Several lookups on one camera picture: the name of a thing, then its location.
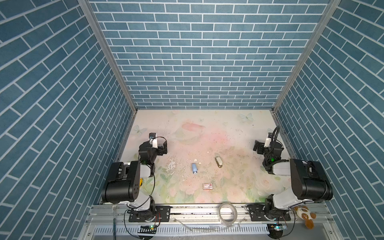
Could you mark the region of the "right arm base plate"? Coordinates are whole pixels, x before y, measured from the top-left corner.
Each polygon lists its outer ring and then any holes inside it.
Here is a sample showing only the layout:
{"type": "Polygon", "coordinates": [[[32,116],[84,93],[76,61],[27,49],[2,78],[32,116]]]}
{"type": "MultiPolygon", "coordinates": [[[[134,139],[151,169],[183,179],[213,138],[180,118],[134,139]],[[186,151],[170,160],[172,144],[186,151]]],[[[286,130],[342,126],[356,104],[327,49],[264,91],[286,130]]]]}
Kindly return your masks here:
{"type": "Polygon", "coordinates": [[[277,220],[287,222],[291,220],[289,211],[279,210],[264,204],[249,204],[246,205],[245,209],[248,211],[252,222],[274,222],[277,220]]]}

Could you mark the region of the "olive grey stapler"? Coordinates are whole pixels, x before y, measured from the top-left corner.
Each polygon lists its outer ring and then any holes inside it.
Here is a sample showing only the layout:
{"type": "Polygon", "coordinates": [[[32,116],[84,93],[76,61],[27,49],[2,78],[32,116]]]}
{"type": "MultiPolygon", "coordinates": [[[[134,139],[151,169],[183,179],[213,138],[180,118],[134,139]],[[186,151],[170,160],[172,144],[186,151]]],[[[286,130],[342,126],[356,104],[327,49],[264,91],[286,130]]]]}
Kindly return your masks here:
{"type": "Polygon", "coordinates": [[[216,161],[219,168],[223,167],[223,160],[220,156],[215,157],[215,161],[216,161]]]}

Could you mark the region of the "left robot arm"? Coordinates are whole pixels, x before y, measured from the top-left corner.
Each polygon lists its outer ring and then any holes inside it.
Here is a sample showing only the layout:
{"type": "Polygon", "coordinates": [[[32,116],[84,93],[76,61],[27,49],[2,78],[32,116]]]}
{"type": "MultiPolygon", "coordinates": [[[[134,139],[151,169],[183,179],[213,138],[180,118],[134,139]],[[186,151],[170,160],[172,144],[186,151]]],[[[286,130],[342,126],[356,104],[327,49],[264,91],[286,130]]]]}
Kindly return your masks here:
{"type": "Polygon", "coordinates": [[[130,163],[112,163],[101,191],[103,203],[126,204],[139,213],[156,211],[151,194],[140,190],[141,180],[155,177],[155,160],[168,153],[168,142],[164,137],[155,137],[139,146],[139,159],[130,163]]]}

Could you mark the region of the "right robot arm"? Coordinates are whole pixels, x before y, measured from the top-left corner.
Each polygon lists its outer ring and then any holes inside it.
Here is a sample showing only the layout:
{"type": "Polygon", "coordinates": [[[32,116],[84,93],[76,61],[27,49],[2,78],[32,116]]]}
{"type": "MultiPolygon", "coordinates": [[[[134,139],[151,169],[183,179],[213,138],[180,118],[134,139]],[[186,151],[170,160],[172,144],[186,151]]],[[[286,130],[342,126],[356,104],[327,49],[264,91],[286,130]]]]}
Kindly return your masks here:
{"type": "Polygon", "coordinates": [[[265,171],[274,176],[290,177],[291,186],[265,200],[266,214],[286,213],[304,203],[329,201],[334,191],[321,163],[299,159],[284,160],[281,143],[267,138],[265,143],[255,141],[254,151],[262,155],[265,171]]]}

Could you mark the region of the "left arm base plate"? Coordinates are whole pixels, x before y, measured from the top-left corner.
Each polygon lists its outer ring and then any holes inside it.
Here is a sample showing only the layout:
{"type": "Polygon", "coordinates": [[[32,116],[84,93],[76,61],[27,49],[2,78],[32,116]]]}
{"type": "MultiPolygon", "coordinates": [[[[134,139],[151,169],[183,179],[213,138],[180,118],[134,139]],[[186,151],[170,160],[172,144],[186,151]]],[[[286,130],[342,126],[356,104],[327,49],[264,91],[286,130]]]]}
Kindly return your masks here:
{"type": "Polygon", "coordinates": [[[152,206],[145,211],[132,210],[129,215],[130,223],[153,222],[157,217],[157,222],[169,222],[171,214],[171,206],[152,206]]]}

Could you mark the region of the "red staples box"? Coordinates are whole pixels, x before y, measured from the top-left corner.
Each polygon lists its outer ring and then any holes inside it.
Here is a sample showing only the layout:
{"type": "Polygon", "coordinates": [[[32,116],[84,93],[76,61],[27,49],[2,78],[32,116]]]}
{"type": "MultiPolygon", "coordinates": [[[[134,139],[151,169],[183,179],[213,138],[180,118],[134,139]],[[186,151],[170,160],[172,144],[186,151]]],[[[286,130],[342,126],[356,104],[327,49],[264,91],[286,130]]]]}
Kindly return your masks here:
{"type": "Polygon", "coordinates": [[[212,190],[213,184],[212,183],[204,183],[203,184],[203,190],[212,190]]]}

